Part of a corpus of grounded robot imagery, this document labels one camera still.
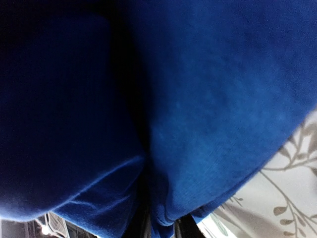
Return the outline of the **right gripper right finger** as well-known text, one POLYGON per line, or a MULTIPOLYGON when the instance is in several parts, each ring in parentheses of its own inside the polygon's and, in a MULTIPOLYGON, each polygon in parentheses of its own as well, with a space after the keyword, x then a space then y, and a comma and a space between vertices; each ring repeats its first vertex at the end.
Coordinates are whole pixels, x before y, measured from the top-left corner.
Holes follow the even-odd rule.
POLYGON ((190 214, 175 221, 174 236, 175 238, 205 238, 190 214))

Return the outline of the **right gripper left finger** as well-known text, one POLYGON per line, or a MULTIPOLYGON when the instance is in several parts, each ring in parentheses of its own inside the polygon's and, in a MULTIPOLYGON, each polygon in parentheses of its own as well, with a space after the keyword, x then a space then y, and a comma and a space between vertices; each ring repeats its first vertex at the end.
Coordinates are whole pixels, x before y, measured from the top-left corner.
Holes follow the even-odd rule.
POLYGON ((151 228, 149 198, 143 197, 126 229, 126 238, 151 238, 151 228))

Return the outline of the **blue printed t-shirt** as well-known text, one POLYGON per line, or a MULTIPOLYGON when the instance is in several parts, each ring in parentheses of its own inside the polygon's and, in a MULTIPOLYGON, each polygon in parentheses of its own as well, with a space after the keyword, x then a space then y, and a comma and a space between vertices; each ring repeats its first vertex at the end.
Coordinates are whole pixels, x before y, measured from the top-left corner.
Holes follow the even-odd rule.
POLYGON ((0 217, 167 238, 316 104, 314 0, 3 0, 0 217))

